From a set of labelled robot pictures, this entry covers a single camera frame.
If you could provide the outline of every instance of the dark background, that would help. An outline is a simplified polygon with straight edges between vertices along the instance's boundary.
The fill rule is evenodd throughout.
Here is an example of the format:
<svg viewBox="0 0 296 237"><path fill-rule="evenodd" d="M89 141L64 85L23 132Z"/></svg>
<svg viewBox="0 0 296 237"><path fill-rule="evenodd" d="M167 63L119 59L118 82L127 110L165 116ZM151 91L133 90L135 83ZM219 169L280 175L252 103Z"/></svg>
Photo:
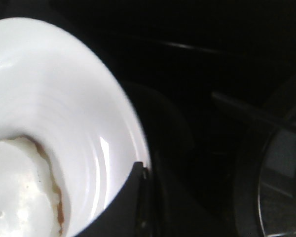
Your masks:
<svg viewBox="0 0 296 237"><path fill-rule="evenodd" d="M166 96L195 144L169 166L172 185L185 190L173 195L188 196L176 201L177 210L186 210L174 218L176 235L187 229L190 236L204 229L236 234L232 185L247 127L221 113L211 93L261 107L296 73L296 0L0 0L0 18L15 16L60 26L89 46L122 86L137 83ZM203 224L191 227L191 219Z"/></svg>

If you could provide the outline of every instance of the black plastic part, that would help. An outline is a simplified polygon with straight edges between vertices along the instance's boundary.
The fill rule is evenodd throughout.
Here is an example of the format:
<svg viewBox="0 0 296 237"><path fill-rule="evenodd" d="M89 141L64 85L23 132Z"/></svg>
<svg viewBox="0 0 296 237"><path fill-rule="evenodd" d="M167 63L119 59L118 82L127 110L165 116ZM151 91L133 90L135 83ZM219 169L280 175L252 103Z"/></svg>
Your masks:
<svg viewBox="0 0 296 237"><path fill-rule="evenodd" d="M143 169L140 188L137 198L136 212L136 237L151 237L154 233L155 225L153 221L154 203L153 203L153 185L152 177L147 168Z"/></svg>
<svg viewBox="0 0 296 237"><path fill-rule="evenodd" d="M296 108L296 76L287 81L279 90L277 90L263 107L263 109L269 113L285 119L289 119L296 114L296 110L293 108ZM274 172L263 172L261 174L264 162L268 159L267 151L269 150L269 145L272 144L273 140L277 136L275 132L276 130L274 127L267 126L261 122L256 122L248 131L240 149L234 185L234 207L237 230L241 237L263 236L263 229L261 228L261 222L259 219L258 203L260 180L268 180L268 186L276 186L277 190L280 190L284 196L286 194L291 195L294 192L294 190L288 189L287 186L290 188L296 188L296 169L294 170L294 179L279 177L278 175L275 175ZM294 151L296 150L296 144L290 146L287 141L283 141L280 146L287 149L290 155L287 156L288 160L286 162L277 160L273 165L291 164L293 160L296 159L296 157L294 157L294 154L296 153ZM280 156L283 155L280 149L276 149L276 151L279 152ZM278 204L288 207L287 203L284 201L280 203L278 200L273 200L268 203L268 213L270 213L270 210L274 210L272 206L275 206L275 204L277 205L277 211L279 210ZM288 223L289 216L286 215L286 218L286 222ZM272 223L272 225L273 224L278 226L278 230L283 230L283 225L279 224L279 222ZM272 228L272 236L279 236L279 234L281 234L280 236L285 236L283 231L277 232L274 227ZM286 234L288 234L288 236L296 236L295 231L287 232Z"/></svg>
<svg viewBox="0 0 296 237"><path fill-rule="evenodd" d="M195 157L193 137L185 118L164 95L149 87L124 82L122 87L142 122L153 170L153 237L234 236L223 222L208 212L187 188Z"/></svg>
<svg viewBox="0 0 296 237"><path fill-rule="evenodd" d="M282 128L296 134L296 126L285 121L281 117L274 116L262 109L255 108L243 101L229 97L227 95L213 92L212 98L215 104L228 112L236 119L251 123L259 120L277 128Z"/></svg>

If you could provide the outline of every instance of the white cup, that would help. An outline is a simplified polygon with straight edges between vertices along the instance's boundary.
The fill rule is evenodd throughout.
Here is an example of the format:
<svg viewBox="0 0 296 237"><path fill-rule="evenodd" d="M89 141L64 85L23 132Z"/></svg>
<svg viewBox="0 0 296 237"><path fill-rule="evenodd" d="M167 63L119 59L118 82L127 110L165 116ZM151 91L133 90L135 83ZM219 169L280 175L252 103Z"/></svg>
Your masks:
<svg viewBox="0 0 296 237"><path fill-rule="evenodd" d="M133 163L149 166L136 114L105 65L58 27L0 20L0 139L44 148L62 191L64 237L99 216Z"/></svg>

